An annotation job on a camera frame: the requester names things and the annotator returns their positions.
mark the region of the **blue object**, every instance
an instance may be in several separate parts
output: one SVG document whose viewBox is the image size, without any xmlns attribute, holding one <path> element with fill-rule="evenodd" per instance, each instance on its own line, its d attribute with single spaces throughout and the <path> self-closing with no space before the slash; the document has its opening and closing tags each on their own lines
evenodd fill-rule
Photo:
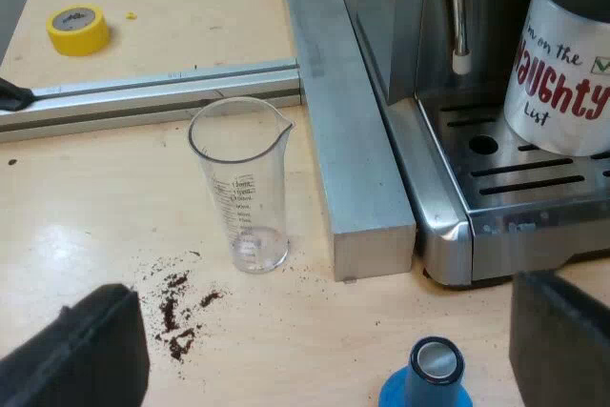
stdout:
<svg viewBox="0 0 610 407">
<path fill-rule="evenodd" d="M 433 346 L 441 348 L 444 355 L 431 353 Z M 443 337 L 423 338 L 413 347 L 409 360 L 410 364 L 393 373 L 381 388 L 379 407 L 472 407 L 460 384 L 463 357 L 453 342 Z M 442 369 L 442 364 L 449 369 L 440 376 L 435 371 Z"/>
</svg>

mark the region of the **yellow tape roll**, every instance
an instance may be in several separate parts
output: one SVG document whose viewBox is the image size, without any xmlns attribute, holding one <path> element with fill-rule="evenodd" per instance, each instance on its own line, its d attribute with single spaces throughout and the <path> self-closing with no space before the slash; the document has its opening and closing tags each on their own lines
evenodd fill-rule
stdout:
<svg viewBox="0 0 610 407">
<path fill-rule="evenodd" d="M 47 20 L 55 49 L 67 56 L 86 56 L 108 45 L 110 33 L 104 13 L 94 5 L 75 5 Z"/>
</svg>

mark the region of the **stainless steel drip tray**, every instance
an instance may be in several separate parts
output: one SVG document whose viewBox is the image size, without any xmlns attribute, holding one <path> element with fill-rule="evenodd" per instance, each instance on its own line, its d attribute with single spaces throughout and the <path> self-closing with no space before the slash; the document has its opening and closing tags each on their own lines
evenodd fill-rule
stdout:
<svg viewBox="0 0 610 407">
<path fill-rule="evenodd" d="M 610 249 L 610 152 L 567 157 L 512 132 L 503 96 L 424 96 L 419 109 L 473 235 L 473 280 Z"/>
</svg>

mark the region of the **measuring beaker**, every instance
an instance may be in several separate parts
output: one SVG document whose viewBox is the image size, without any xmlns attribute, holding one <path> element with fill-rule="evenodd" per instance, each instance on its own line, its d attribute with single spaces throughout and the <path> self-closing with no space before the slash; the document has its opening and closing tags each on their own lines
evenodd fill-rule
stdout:
<svg viewBox="0 0 610 407">
<path fill-rule="evenodd" d="M 288 254 L 284 152 L 293 126 L 263 100 L 234 97 L 208 105 L 189 127 L 241 271 L 269 272 Z"/>
</svg>

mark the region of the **espresso machine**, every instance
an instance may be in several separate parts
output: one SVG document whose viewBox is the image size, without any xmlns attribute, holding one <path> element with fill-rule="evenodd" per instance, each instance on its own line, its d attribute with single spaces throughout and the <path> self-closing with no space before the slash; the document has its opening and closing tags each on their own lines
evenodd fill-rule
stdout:
<svg viewBox="0 0 610 407">
<path fill-rule="evenodd" d="M 547 153 L 502 115 L 529 0 L 345 0 L 432 279 L 610 249 L 610 152 Z"/>
</svg>

